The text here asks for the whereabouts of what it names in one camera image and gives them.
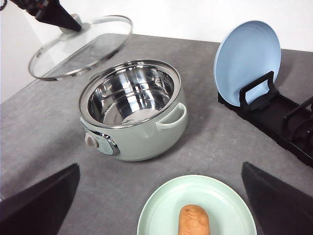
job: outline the plate rim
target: plate rim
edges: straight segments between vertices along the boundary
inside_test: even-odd
[[[241,24],[238,24],[237,26],[235,26],[222,40],[222,42],[220,43],[219,45],[219,48],[217,49],[216,51],[216,54],[215,54],[215,58],[214,58],[214,64],[213,64],[213,77],[214,77],[214,81],[215,81],[215,85],[216,85],[216,88],[219,92],[219,94],[221,95],[221,97],[229,104],[233,105],[233,106],[236,106],[236,107],[240,107],[240,104],[236,104],[236,103],[233,103],[233,102],[229,102],[227,99],[225,99],[225,97],[220,93],[219,91],[219,87],[217,85],[217,79],[216,79],[216,64],[217,64],[217,60],[218,60],[218,57],[220,55],[220,51],[225,43],[225,41],[227,40],[227,38],[239,27],[243,26],[244,24],[247,24],[247,23],[251,23],[251,22],[259,22],[259,23],[262,23],[262,24],[265,24],[266,26],[268,26],[269,28],[271,28],[276,36],[276,39],[277,39],[277,42],[278,42],[278,45],[279,45],[279,48],[280,48],[280,56],[279,56],[279,67],[278,67],[278,70],[277,72],[274,73],[274,78],[273,78],[273,82],[275,82],[276,78],[277,78],[277,75],[279,73],[279,69],[280,69],[280,65],[281,65],[281,56],[282,56],[282,52],[281,52],[281,46],[280,46],[280,42],[279,42],[279,38],[275,32],[275,30],[268,24],[268,23],[265,23],[264,21],[258,21],[258,20],[252,20],[252,21],[246,21],[244,23],[241,23]]]
[[[249,207],[247,206],[247,204],[245,203],[245,201],[242,199],[242,197],[235,191],[233,190],[230,186],[228,186],[227,184],[223,183],[222,181],[220,180],[217,180],[215,178],[212,178],[210,176],[205,176],[205,175],[195,175],[195,174],[191,174],[191,175],[182,175],[182,176],[178,176],[174,179],[171,179],[167,182],[165,182],[164,184],[162,184],[161,186],[159,186],[151,195],[150,197],[148,198],[148,200],[146,201],[145,205],[143,206],[142,210],[141,210],[141,213],[140,213],[140,216],[139,216],[139,220],[138,220],[138,225],[137,225],[137,235],[139,235],[139,226],[140,226],[140,222],[141,222],[141,219],[142,219],[142,215],[146,209],[146,207],[148,206],[150,200],[153,198],[153,196],[158,192],[160,191],[163,187],[165,187],[166,185],[170,184],[171,182],[175,181],[175,180],[179,180],[181,178],[188,178],[188,177],[199,177],[199,178],[206,178],[206,179],[209,179],[209,180],[213,180],[221,185],[223,185],[224,187],[228,188],[232,193],[234,193],[238,198],[239,200],[243,203],[244,205],[244,208],[247,210],[248,214],[250,215],[250,218],[252,219],[252,222],[253,222],[253,230],[254,230],[254,234],[257,235],[257,230],[256,230],[256,225],[255,225],[255,221],[254,221],[254,218],[253,218],[253,215],[249,209]]]

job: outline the pot handle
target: pot handle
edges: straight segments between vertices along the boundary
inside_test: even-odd
[[[183,122],[187,118],[187,108],[183,103],[178,103],[175,108],[164,118],[156,122],[156,128],[157,130],[163,130],[163,129],[171,129],[179,125],[181,122]]]

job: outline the glass lid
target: glass lid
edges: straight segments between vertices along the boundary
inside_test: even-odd
[[[73,18],[79,22],[77,15]],[[103,16],[80,25],[79,32],[60,28],[63,33],[32,57],[29,73],[49,81],[89,71],[117,53],[133,29],[132,21],[124,16]]]

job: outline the white wall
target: white wall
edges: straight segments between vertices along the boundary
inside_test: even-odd
[[[313,51],[313,0],[60,0],[82,21],[125,15],[134,33],[220,42],[236,25],[267,22],[282,48]],[[13,3],[1,12],[1,102],[30,81],[32,54],[59,29],[36,21]]]
[[[236,25],[250,20],[267,22],[282,48],[313,51],[313,0],[60,0],[83,21],[103,15],[125,15],[134,33],[221,42]],[[27,17],[40,40],[49,30]]]
[[[40,46],[24,13],[8,1],[1,11],[1,103],[34,80],[27,66]]]

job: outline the green plate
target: green plate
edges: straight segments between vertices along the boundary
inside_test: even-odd
[[[160,186],[142,209],[137,235],[177,235],[180,209],[201,206],[210,220],[210,235],[256,235],[250,210],[229,186],[201,175],[185,175]]]

